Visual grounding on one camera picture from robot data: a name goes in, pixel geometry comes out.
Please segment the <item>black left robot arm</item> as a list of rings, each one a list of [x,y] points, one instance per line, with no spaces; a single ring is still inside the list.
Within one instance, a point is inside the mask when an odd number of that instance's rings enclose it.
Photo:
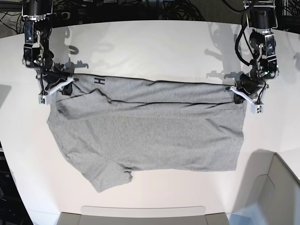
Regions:
[[[233,90],[234,102],[242,104],[245,100],[256,105],[262,104],[265,90],[268,88],[267,80],[274,79],[279,74],[276,41],[273,29],[278,27],[274,0],[245,0],[242,15],[246,22],[242,23],[241,31],[235,42],[235,52],[239,60],[252,69],[242,74],[235,83]],[[245,29],[249,27],[252,32],[247,42],[253,58],[245,61],[239,50],[239,43]]]

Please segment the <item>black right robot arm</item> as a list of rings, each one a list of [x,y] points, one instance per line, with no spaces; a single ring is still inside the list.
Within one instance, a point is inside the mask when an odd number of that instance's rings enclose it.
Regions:
[[[63,71],[64,65],[54,63],[54,54],[49,49],[52,12],[52,0],[25,0],[22,3],[24,19],[22,63],[25,67],[36,71],[42,95],[49,94],[51,88],[58,87],[70,78],[69,73]]]

